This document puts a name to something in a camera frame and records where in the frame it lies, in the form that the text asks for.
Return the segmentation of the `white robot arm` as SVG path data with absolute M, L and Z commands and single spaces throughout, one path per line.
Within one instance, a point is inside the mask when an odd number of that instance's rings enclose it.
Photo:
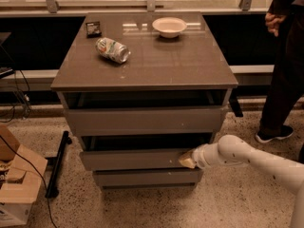
M 179 162 L 191 169 L 249 164 L 295 195 L 290 228 L 304 228 L 303 163 L 253 148 L 235 135 L 225 135 L 215 143 L 191 149 L 179 157 Z

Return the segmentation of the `person's hand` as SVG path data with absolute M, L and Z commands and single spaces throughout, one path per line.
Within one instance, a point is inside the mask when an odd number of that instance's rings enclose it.
M 285 21 L 285 19 L 285 15 L 275 15 L 267 12 L 265 15 L 265 26 L 270 33 L 277 37 L 279 34 L 279 27 Z

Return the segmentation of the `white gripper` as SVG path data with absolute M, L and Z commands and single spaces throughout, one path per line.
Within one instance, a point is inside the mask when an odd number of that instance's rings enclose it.
M 219 159 L 218 145 L 216 143 L 204 144 L 197 147 L 194 151 L 190 150 L 179 157 L 182 166 L 194 169 L 209 168 L 215 165 Z

